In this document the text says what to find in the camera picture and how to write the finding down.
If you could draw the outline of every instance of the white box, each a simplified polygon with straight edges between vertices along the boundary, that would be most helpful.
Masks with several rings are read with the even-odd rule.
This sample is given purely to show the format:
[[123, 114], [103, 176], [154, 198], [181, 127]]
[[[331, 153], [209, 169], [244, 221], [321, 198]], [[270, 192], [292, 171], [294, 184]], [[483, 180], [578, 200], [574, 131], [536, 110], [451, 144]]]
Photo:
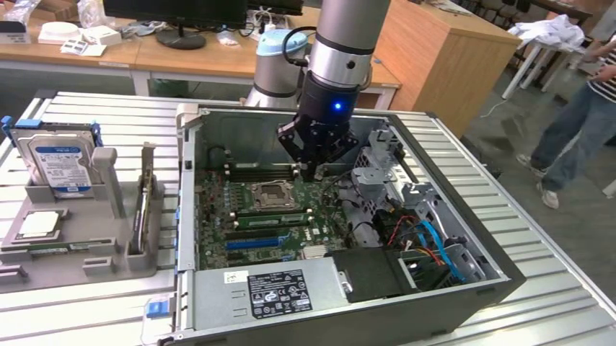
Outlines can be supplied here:
[[95, 45], [117, 45], [122, 43], [119, 32], [105, 25], [85, 29], [85, 38]]

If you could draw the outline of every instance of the circuit board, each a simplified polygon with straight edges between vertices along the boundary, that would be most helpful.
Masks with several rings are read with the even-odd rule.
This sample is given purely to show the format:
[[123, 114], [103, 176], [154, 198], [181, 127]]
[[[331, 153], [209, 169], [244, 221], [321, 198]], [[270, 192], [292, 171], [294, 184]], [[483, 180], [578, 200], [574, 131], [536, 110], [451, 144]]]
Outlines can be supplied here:
[[333, 179], [233, 182], [221, 171], [201, 171], [200, 269], [300, 260], [302, 249], [315, 245], [345, 249], [347, 218], [323, 203]]

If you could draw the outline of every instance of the monitor stand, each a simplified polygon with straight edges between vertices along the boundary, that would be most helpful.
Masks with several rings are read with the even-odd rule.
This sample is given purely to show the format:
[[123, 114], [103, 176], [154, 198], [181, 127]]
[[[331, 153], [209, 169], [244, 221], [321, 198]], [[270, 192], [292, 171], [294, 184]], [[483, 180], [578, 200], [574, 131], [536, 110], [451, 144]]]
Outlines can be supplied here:
[[197, 32], [186, 32], [185, 26], [178, 25], [178, 30], [164, 30], [157, 33], [158, 42], [176, 49], [200, 49], [205, 46], [205, 37]]

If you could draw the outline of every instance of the white sneaker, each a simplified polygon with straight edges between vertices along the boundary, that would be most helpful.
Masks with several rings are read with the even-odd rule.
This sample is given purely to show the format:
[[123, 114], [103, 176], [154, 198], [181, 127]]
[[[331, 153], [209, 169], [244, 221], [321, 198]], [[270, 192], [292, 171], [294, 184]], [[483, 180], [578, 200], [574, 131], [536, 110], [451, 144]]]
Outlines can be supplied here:
[[536, 169], [536, 168], [531, 165], [531, 156], [519, 154], [519, 155], [516, 156], [516, 160], [519, 160], [520, 164], [522, 164], [524, 167], [527, 167], [527, 169], [528, 169], [539, 178], [543, 178], [543, 176], [544, 176], [546, 173], [548, 172], [548, 169]]
[[559, 195], [556, 192], [544, 190], [542, 183], [538, 184], [538, 190], [542, 193], [543, 204], [546, 204], [552, 209], [559, 209]]

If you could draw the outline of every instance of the wooden cabinet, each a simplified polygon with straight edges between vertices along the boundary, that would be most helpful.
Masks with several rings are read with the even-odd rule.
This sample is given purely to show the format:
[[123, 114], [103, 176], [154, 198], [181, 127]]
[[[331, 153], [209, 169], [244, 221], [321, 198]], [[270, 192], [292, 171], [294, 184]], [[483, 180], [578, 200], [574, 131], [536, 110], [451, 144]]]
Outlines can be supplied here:
[[460, 137], [519, 43], [475, 15], [392, 0], [376, 52], [403, 84], [391, 109], [435, 112]]

